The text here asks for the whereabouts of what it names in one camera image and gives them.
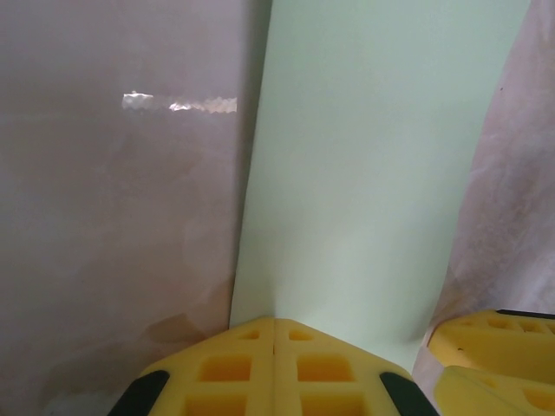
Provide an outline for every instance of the gray wall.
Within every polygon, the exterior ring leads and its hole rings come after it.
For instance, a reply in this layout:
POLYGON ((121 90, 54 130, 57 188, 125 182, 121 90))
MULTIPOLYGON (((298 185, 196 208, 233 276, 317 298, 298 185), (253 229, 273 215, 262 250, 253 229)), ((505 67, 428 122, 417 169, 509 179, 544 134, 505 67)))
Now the gray wall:
POLYGON ((270 2, 8 0, 0 414, 99 415, 226 328, 270 2), (238 98, 238 111, 123 110, 238 98))

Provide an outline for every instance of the pale green board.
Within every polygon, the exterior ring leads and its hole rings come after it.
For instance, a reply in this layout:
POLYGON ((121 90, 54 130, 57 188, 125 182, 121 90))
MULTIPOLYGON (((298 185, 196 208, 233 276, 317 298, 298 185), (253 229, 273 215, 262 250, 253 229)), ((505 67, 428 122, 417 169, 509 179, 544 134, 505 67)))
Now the pale green board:
POLYGON ((523 0, 274 0, 232 324, 410 369, 523 0))

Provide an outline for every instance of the stain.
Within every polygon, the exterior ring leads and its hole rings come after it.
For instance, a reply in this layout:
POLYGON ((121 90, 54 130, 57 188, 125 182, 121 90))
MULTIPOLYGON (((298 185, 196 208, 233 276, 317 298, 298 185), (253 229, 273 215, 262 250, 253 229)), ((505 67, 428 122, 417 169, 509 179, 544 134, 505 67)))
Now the stain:
POLYGON ((119 393, 144 367, 158 359, 158 351, 152 348, 125 348, 120 343, 88 351, 48 371, 39 406, 44 408, 60 396, 119 393))
POLYGON ((150 325, 144 335, 153 342, 199 342, 206 335, 191 322, 186 314, 170 316, 162 321, 150 325))

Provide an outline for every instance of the black rubber edge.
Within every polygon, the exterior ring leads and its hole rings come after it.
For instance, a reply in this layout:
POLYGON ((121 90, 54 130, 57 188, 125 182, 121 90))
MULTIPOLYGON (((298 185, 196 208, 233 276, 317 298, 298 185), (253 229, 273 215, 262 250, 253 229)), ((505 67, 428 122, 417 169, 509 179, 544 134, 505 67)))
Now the black rubber edge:
POLYGON ((162 370, 143 375, 129 385, 108 416, 147 416, 169 378, 162 370))
POLYGON ((499 309, 496 312, 498 314, 502 314, 502 315, 525 316, 526 318, 540 318, 540 319, 553 319, 553 320, 555 320, 555 315, 553 315, 553 314, 540 314, 539 312, 524 312, 522 310, 510 310, 510 309, 499 309))
POLYGON ((439 416, 422 390, 395 373, 381 373, 380 380, 401 416, 439 416))

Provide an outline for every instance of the pink wall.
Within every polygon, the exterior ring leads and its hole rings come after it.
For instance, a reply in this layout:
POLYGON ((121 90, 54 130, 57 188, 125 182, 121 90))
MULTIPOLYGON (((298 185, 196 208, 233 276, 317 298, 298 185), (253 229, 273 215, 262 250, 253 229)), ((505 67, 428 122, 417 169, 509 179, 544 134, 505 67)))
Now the pink wall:
POLYGON ((106 413, 147 363, 226 328, 269 10, 4 5, 0 414, 106 413), (123 109, 133 90, 162 104, 123 109))

